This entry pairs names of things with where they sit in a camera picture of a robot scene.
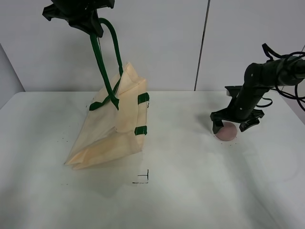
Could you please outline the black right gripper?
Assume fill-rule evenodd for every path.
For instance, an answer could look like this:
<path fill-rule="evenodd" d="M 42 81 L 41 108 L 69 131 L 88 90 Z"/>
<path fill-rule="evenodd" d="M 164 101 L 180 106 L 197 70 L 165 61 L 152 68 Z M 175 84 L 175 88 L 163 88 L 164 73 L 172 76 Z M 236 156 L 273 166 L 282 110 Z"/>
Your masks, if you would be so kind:
<path fill-rule="evenodd" d="M 213 133 L 217 134 L 224 127 L 222 120 L 240 123 L 241 132 L 260 124 L 258 118 L 262 118 L 264 112 L 255 107 L 264 95 L 264 88 L 226 86 L 225 89 L 231 101 L 226 108 L 211 113 Z"/>

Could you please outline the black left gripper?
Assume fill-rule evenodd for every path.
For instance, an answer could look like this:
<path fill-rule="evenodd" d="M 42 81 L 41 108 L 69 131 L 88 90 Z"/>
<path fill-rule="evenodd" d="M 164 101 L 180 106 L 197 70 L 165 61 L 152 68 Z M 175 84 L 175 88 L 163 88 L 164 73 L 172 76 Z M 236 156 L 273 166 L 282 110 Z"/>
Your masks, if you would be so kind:
<path fill-rule="evenodd" d="M 43 9 L 42 15 L 51 21 L 53 18 L 69 22 L 73 28 L 89 35 L 103 36 L 97 9 L 114 7 L 115 0 L 52 0 L 52 4 Z"/>

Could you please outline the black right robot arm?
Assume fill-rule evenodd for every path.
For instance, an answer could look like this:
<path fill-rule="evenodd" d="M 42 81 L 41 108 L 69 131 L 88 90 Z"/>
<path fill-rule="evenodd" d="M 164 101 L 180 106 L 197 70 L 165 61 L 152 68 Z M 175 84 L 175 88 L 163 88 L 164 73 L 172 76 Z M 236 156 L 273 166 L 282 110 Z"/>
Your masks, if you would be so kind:
<path fill-rule="evenodd" d="M 258 125 L 264 113 L 255 107 L 264 94 L 279 86 L 296 86 L 304 78 L 305 61 L 302 57 L 286 56 L 250 64 L 245 70 L 242 86 L 225 87 L 231 96 L 229 105 L 211 113 L 213 133 L 217 134 L 224 127 L 223 121 L 239 123 L 241 132 Z"/>

